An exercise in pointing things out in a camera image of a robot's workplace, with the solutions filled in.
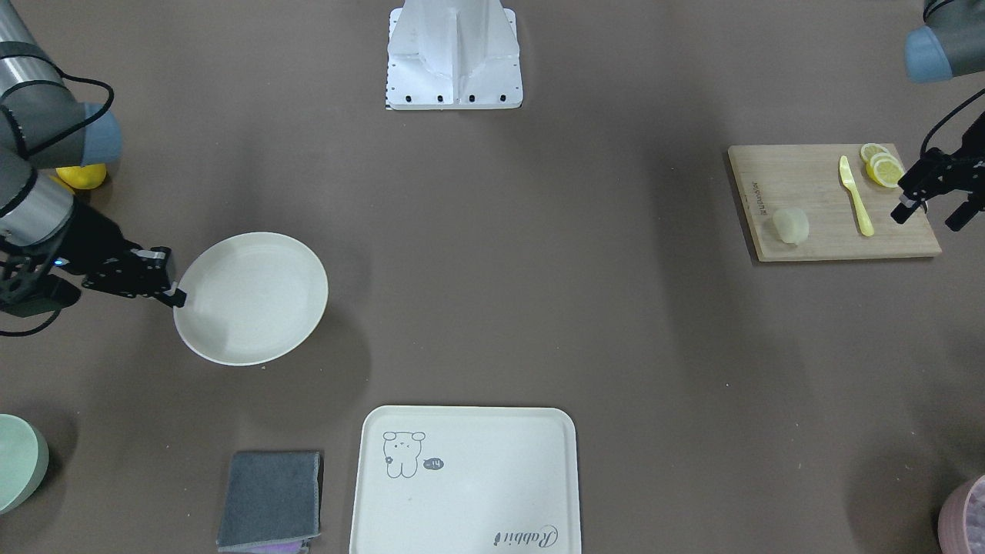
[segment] mint green bowl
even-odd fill
[[[48,469],[48,444],[23,419],[0,414],[0,514],[28,499]]]

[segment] black cable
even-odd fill
[[[55,310],[54,312],[51,313],[51,315],[48,316],[48,319],[46,319],[44,321],[44,323],[42,323],[41,325],[38,325],[34,329],[31,329],[31,330],[28,330],[28,331],[0,331],[0,336],[22,337],[22,336],[31,336],[31,335],[33,335],[35,333],[40,333],[48,325],[50,325],[51,323],[53,323],[55,321],[55,318],[57,318],[60,313],[61,313],[61,310]]]
[[[109,111],[109,107],[113,104],[113,96],[114,96],[113,88],[110,87],[108,84],[104,83],[103,81],[97,81],[96,79],[86,79],[85,77],[75,77],[73,75],[69,75],[58,67],[55,67],[55,69],[58,71],[58,75],[61,76],[62,79],[67,79],[69,81],[74,81],[76,83],[83,83],[86,85],[95,85],[97,87],[102,87],[103,89],[106,90],[106,102],[103,103],[102,107],[98,109],[96,113],[90,115],[89,117],[86,117],[85,119],[76,123],[75,125],[72,125],[71,127],[58,133],[57,135],[49,138],[48,140],[28,150],[28,158],[37,154],[38,152],[41,152],[45,148],[50,147],[51,145],[57,143],[58,141],[78,131],[79,129],[86,127],[93,121],[96,121],[97,119],[102,117],[107,111]]]
[[[950,4],[953,1],[954,0],[943,0],[942,2],[938,2],[937,4],[933,4],[933,3],[932,4],[927,4],[927,7],[924,8],[924,22],[926,22],[927,21],[927,18],[929,18],[930,16],[932,16],[934,14],[934,12],[936,12],[936,11],[940,10],[941,8],[947,6],[948,4]]]
[[[920,145],[920,157],[923,158],[923,155],[924,154],[927,154],[927,145],[930,144],[931,137],[934,136],[934,133],[936,133],[938,129],[940,129],[941,127],[943,127],[944,124],[947,123],[949,120],[951,120],[952,117],[954,117],[955,115],[957,115],[957,113],[959,111],[965,109],[966,107],[968,107],[969,104],[975,102],[976,100],[978,100],[979,98],[981,98],[983,95],[985,95],[985,89],[982,89],[982,90],[978,91],[977,93],[975,93],[974,95],[972,95],[971,98],[969,98],[968,100],[962,102],[961,105],[959,105],[955,109],[951,110],[951,113],[945,115],[944,116],[944,119],[941,119],[937,123],[937,125],[934,125],[934,128],[932,128],[930,130],[930,132],[927,133],[927,138],[924,139],[923,144]]]

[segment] round plate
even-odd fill
[[[23,419],[0,414],[0,514],[26,500],[44,477],[48,445]]]
[[[291,352],[328,303],[328,276],[318,256],[276,233],[219,242],[198,256],[178,287],[188,294],[184,308],[174,309],[181,340],[227,366],[262,364]]]

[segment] white plastic mount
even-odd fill
[[[516,14],[499,0],[406,0],[390,14],[393,109],[520,107]]]

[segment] bear drawing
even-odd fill
[[[421,455],[421,441],[424,433],[383,434],[383,455],[386,456],[386,474],[392,479],[413,477],[418,472],[418,456]]]

